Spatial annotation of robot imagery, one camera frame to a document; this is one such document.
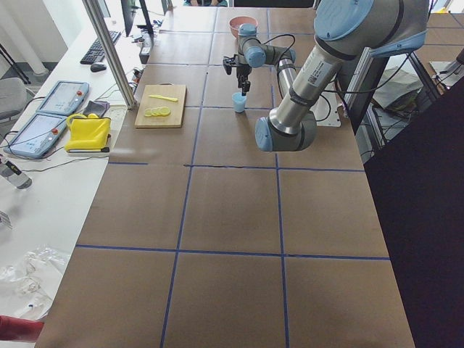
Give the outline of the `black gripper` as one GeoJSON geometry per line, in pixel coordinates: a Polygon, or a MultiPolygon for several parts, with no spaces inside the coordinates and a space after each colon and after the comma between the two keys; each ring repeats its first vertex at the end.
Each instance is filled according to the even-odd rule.
{"type": "Polygon", "coordinates": [[[251,83],[248,81],[248,76],[252,68],[248,64],[238,63],[236,67],[236,77],[238,80],[238,90],[243,96],[246,96],[250,90],[251,83]]]}

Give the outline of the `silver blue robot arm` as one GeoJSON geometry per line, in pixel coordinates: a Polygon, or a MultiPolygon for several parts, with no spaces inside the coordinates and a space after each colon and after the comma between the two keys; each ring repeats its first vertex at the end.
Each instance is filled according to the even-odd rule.
{"type": "Polygon", "coordinates": [[[315,46],[299,72],[289,49],[261,43],[254,25],[240,25],[238,52],[223,66],[236,67],[242,94],[249,91],[254,68],[272,65],[286,77],[281,103],[256,122],[257,146],[264,152],[306,149],[317,130],[310,109],[341,66],[365,48],[374,57],[391,57],[422,47],[428,6],[428,1],[322,1],[314,21],[315,46]]]}

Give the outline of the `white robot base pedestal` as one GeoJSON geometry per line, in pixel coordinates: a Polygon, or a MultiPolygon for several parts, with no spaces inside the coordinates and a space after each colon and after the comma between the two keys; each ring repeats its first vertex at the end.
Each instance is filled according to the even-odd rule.
{"type": "Polygon", "coordinates": [[[338,128],[341,126],[335,94],[323,92],[310,110],[315,116],[318,127],[338,128]]]}

